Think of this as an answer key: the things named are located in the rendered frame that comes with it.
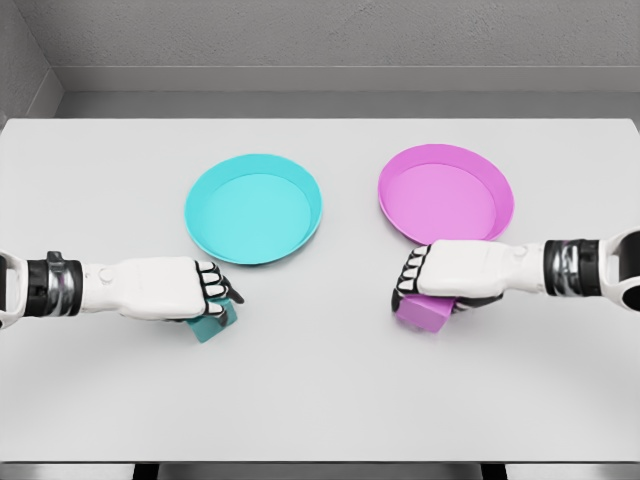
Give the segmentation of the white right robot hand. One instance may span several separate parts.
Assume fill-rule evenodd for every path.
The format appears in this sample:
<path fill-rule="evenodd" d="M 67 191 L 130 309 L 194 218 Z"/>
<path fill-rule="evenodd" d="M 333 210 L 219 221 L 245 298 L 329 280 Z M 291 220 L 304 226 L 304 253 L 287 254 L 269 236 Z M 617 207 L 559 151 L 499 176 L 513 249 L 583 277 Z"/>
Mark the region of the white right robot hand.
<path fill-rule="evenodd" d="M 505 286 L 500 262 L 509 247 L 480 240 L 438 240 L 413 249 L 392 293 L 391 309 L 410 295 L 455 299 L 455 313 L 501 300 Z"/>

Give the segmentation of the pink round plate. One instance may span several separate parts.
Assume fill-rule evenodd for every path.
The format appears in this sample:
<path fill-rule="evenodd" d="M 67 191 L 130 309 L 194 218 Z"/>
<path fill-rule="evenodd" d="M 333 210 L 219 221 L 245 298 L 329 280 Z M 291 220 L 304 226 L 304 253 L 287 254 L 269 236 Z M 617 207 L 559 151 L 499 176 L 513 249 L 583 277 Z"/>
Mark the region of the pink round plate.
<path fill-rule="evenodd" d="M 408 239 L 495 240 L 509 227 L 515 199 L 505 175 L 478 153 L 423 144 L 392 157 L 377 185 L 380 208 Z"/>

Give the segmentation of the cyan block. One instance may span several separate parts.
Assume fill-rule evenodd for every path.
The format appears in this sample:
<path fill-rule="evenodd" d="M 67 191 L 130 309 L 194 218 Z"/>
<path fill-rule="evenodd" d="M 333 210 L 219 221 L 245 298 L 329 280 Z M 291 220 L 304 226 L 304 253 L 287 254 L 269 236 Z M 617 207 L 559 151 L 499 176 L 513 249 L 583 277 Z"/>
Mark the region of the cyan block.
<path fill-rule="evenodd" d="M 188 319 L 186 323 L 193 332 L 194 336 L 200 343 L 205 343 L 231 326 L 237 320 L 237 314 L 233 303 L 229 299 L 220 299 L 212 301 L 212 304 L 221 305 L 227 314 L 226 321 L 212 316 L 199 316 L 197 318 Z"/>

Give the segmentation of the pink block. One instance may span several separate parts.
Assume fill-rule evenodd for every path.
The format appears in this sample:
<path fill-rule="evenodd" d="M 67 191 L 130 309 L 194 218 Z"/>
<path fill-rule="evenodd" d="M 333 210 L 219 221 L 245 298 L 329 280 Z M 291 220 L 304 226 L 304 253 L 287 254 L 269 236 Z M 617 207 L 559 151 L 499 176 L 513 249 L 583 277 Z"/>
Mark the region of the pink block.
<path fill-rule="evenodd" d="M 402 322 L 437 333 L 450 318 L 455 302 L 450 297 L 408 295 L 400 300 L 395 315 Z"/>

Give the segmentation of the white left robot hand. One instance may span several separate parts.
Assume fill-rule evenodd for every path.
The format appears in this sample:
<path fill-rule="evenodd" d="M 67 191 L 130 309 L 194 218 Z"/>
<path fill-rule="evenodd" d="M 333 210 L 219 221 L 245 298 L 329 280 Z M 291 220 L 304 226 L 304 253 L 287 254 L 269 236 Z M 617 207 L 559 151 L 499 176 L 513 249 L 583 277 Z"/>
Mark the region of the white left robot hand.
<path fill-rule="evenodd" d="M 200 316 L 226 323 L 221 304 L 243 296 L 212 261 L 188 257 L 127 260 L 118 265 L 117 311 L 137 320 L 184 321 Z"/>

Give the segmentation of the cyan round plate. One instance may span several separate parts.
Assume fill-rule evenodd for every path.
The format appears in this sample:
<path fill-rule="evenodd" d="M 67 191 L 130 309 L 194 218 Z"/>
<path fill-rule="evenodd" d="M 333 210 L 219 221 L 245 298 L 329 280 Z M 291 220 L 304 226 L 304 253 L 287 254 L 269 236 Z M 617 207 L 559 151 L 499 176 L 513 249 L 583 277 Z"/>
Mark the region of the cyan round plate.
<path fill-rule="evenodd" d="M 212 257 L 261 265 L 296 252 L 323 213 L 319 184 L 281 156 L 247 154 L 204 172 L 191 187 L 184 220 L 194 243 Z"/>

